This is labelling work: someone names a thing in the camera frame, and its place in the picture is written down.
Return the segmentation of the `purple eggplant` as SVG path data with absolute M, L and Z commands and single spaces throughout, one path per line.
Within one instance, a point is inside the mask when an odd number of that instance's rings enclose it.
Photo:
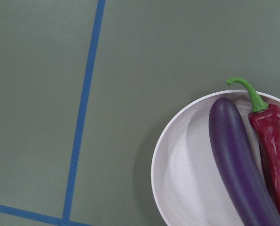
M 246 226 L 280 226 L 280 215 L 254 160 L 246 129 L 234 102 L 217 99 L 209 113 L 214 160 L 229 197 Z

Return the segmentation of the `red chili pepper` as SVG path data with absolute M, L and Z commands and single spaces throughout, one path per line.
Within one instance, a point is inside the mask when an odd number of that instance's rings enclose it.
M 266 187 L 280 214 L 280 107 L 265 102 L 241 77 L 228 78 L 226 83 L 240 83 L 248 92 L 252 105 L 248 120 L 258 138 Z

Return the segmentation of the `pink plate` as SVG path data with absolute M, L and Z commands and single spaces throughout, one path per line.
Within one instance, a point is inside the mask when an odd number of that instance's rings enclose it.
M 158 210 L 169 226 L 240 226 L 212 154 L 209 112 L 220 97 L 241 114 L 254 159 L 261 167 L 257 136 L 248 121 L 246 90 L 216 92 L 181 109 L 163 130 L 151 163 L 151 184 Z

